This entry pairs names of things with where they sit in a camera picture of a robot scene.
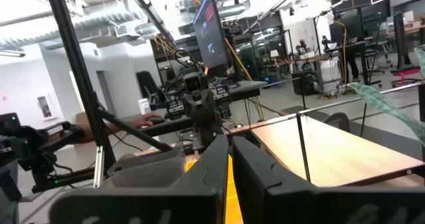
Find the dark grey chair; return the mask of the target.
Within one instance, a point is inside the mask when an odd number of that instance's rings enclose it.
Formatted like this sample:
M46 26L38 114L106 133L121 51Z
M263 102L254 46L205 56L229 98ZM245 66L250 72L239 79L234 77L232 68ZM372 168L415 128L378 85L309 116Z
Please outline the dark grey chair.
M345 113L342 113L342 112L332 113L323 120L323 123L329 124L340 130L351 133L349 119Z

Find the smoked grey plastic bin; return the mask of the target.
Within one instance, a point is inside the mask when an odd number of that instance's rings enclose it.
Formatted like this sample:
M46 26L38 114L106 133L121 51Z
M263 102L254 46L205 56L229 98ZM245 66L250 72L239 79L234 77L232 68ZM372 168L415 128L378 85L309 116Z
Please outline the smoked grey plastic bin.
M182 144L145 156L126 154L108 171L102 187L168 187L185 173Z

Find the green snake plant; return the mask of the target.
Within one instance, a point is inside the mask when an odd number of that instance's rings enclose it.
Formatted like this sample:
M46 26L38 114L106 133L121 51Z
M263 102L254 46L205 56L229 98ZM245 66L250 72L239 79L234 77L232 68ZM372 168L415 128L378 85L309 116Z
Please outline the green snake plant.
M418 56L421 75L423 78L425 78L425 45L416 47L414 52ZM380 92L371 86L359 83L351 83L349 84L349 87L353 88L355 92L361 97L361 99L369 106L372 106L373 108L376 108L385 114L389 114L390 116L397 118L398 120L405 123L414 132L416 137L420 140L421 144L425 147L425 122L411 118L405 113L401 112L389 99L385 98Z

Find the white plastic container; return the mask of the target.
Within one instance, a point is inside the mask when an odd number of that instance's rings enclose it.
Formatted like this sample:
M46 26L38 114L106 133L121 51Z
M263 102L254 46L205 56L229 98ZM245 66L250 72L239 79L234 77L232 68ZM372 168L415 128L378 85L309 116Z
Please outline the white plastic container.
M148 114L151 112L149 100L147 98L139 99L138 106L142 115Z

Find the person's hand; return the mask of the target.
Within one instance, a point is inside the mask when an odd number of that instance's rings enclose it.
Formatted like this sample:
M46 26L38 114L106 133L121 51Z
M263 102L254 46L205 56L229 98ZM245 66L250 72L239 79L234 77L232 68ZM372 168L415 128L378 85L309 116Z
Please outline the person's hand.
M135 120L130 121L129 125L136 129L139 129L142 127L149 127L153 125L153 122L150 119L160 117L160 116L161 116L160 114L156 114L156 113L141 114Z

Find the black floor-standing box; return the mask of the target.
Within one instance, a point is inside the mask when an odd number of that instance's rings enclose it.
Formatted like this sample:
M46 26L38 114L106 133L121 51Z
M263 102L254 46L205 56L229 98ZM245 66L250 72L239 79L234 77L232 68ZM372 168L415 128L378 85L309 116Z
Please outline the black floor-standing box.
M298 95L304 94L305 96L316 94L314 78L315 75L312 70L292 73L294 93Z

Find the black aluminium rig frame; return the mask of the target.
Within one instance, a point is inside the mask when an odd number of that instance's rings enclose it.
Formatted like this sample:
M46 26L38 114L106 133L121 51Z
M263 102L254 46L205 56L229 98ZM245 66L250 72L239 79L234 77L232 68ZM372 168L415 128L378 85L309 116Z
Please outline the black aluminium rig frame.
M123 131L139 138L150 146L157 148L161 152L168 152L172 147L157 141L156 139L148 136L141 130L133 128L124 121L114 117L112 114L102 109L98 102L96 93L92 87L90 77L86 68L86 63L77 41L76 33L69 15L69 10L65 0L49 0L52 13L58 25L60 37L64 44L70 67L74 74L76 84L84 105L89 125L94 134L94 141L98 146L104 149L104 178L106 170L116 163L114 151L112 149L109 137L105 131L105 121L114 124L121 128Z

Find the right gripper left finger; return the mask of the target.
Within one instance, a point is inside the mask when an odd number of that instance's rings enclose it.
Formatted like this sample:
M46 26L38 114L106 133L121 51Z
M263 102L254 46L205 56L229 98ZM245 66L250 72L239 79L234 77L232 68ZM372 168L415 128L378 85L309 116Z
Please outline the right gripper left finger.
M50 207L50 224L224 224L228 138L218 135L169 187L76 189Z

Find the black-topped desk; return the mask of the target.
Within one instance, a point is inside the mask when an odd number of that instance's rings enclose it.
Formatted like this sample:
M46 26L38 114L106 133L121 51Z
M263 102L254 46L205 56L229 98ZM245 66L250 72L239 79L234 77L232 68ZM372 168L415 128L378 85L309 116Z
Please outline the black-topped desk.
M263 81L240 81L236 84L235 88L229 88L230 99L236 102L257 97L260 95L260 89L265 85L267 85L267 83Z

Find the person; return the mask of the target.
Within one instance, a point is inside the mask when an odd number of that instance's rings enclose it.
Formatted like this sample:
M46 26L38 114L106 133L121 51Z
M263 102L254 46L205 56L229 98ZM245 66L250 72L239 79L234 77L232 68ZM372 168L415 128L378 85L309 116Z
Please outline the person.
M334 22L329 27L331 28L332 42L337 43L341 47L345 45L345 61L342 61L343 76L349 76L349 71L347 71L347 74L344 73L345 69L343 63L347 62L351 67L353 82L358 82L359 69L355 61L358 47L354 46L353 43L361 40L362 25L360 24L360 18L357 11L352 10L344 13L336 13Z

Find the yellow plastic basket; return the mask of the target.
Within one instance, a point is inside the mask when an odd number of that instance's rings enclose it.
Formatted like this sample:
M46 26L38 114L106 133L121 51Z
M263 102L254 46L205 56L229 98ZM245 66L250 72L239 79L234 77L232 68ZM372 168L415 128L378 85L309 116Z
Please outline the yellow plastic basket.
M218 216L218 222L216 222L214 216L215 211L205 215L205 213L199 209L200 203L198 202L185 204L184 210L185 213L191 217L197 215L195 224L243 224L236 185L234 183L232 157L230 155L228 155L226 200L223 203L225 204L224 212Z

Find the person's forearm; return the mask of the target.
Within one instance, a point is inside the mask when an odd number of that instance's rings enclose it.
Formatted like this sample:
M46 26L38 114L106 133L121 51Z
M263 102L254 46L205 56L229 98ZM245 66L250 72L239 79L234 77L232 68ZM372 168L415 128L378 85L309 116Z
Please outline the person's forearm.
M89 123L88 122L87 123L80 123L80 124L78 124L78 126L82 129L82 131L84 132L84 135L76 143L77 144L83 144L83 143L87 143L87 142L93 142L94 141L94 134L92 132L92 129L91 129ZM111 123L106 123L104 125L104 127L105 127L105 131L107 132L108 135L115 134L116 132L120 132L122 130L118 126L111 124Z

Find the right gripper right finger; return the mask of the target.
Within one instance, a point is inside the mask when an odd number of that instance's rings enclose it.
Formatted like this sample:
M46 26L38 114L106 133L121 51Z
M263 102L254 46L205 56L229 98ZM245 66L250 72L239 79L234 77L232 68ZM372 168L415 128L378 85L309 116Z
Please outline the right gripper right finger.
M425 224L425 189L316 187L247 139L232 141L244 224Z

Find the black computer monitor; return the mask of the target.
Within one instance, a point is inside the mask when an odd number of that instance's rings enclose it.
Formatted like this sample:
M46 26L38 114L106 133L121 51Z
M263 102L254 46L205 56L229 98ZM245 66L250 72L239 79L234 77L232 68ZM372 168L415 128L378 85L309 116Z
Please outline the black computer monitor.
M192 25L203 64L209 69L227 64L226 43L215 0L202 0Z

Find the red stool base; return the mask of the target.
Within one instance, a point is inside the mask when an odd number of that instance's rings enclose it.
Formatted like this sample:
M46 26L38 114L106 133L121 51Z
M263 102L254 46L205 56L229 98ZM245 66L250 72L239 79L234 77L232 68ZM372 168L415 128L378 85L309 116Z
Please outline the red stool base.
M407 85L407 84L414 84L415 82L421 81L421 79L419 79L419 78L409 78L408 77L409 75L420 73L419 68L402 70L402 71L392 70L390 73L393 76L399 76L400 77L399 80L393 80L393 81L390 82L393 88L396 88L396 87L399 87L399 86L404 86L404 85Z

